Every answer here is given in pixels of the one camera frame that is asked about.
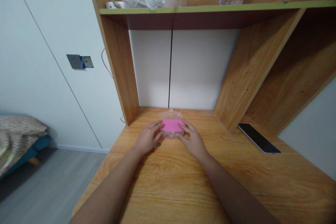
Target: wooden desk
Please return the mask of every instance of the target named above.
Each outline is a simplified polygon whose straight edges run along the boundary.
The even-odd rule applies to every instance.
[[[83,205],[100,182],[133,146],[140,131],[160,119],[166,108],[141,107],[125,127],[75,207]],[[282,223],[332,223],[336,183],[283,141],[250,118],[261,134],[282,151],[261,153],[237,129],[230,134],[213,111],[179,110],[203,137],[213,155]],[[146,155],[126,195],[120,223],[229,223],[200,164],[178,139],[164,139]]]

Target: finger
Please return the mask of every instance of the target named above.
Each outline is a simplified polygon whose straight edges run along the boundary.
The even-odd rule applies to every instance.
[[[184,118],[182,118],[182,122],[184,122],[189,127],[189,129],[195,131],[194,126],[191,123],[187,122]]]
[[[191,133],[191,129],[184,127],[182,124],[178,124],[180,126],[181,129],[183,129],[185,132],[187,132],[188,134]]]
[[[146,127],[147,128],[153,128],[156,124],[159,124],[160,122],[162,122],[162,120],[156,121],[156,122],[152,122],[150,124],[148,124]]]
[[[158,142],[158,140],[160,139],[161,135],[162,135],[162,132],[160,132],[159,134],[156,135],[156,137],[153,140],[154,144],[156,144]]]
[[[184,138],[184,136],[180,134],[175,134],[175,136],[181,140],[181,142],[186,146],[188,144],[188,140]]]
[[[164,126],[164,124],[158,124],[158,125],[155,125],[152,130],[155,132],[157,131],[158,129],[162,128]]]

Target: phone screen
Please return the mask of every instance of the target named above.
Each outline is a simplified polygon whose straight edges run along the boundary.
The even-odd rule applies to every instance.
[[[254,142],[263,152],[281,153],[273,144],[256,131],[250,124],[238,124],[242,132]]]

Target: hand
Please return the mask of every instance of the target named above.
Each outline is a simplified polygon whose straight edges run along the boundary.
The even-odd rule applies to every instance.
[[[145,155],[149,152],[160,139],[162,132],[157,134],[154,138],[154,133],[164,126],[164,124],[159,124],[160,122],[162,122],[162,120],[148,124],[139,134],[133,148],[138,150],[141,155]]]
[[[205,148],[201,135],[198,131],[186,120],[182,119],[182,121],[188,126],[184,127],[181,124],[178,124],[181,129],[183,129],[186,133],[189,134],[189,140],[185,139],[184,136],[180,134],[176,134],[176,136],[181,140],[181,142],[185,145],[187,150],[191,155],[193,155],[197,160],[200,160],[202,157],[206,156],[208,151]]]

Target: wall outlet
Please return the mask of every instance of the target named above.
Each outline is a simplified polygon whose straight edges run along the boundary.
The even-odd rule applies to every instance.
[[[92,63],[92,60],[91,60],[91,57],[90,56],[85,56],[84,58],[84,67],[87,67],[87,68],[93,68],[93,63]]]
[[[78,54],[67,54],[70,65],[73,69],[82,69],[82,59]]]

